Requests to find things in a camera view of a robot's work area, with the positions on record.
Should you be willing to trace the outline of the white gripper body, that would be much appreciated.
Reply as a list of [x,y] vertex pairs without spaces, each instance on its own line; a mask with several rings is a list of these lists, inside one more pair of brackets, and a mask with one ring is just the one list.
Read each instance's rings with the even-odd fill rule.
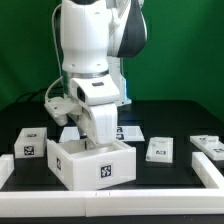
[[111,77],[71,78],[71,96],[81,106],[81,114],[75,119],[78,127],[95,145],[115,141],[117,106],[120,92]]

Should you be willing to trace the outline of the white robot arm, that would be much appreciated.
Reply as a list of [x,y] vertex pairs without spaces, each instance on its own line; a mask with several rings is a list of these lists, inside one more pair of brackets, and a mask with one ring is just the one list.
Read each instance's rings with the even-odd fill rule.
[[110,56],[131,58],[145,46],[139,0],[62,0],[62,69],[68,96],[80,108],[74,120],[97,145],[116,139],[120,91],[109,73]]

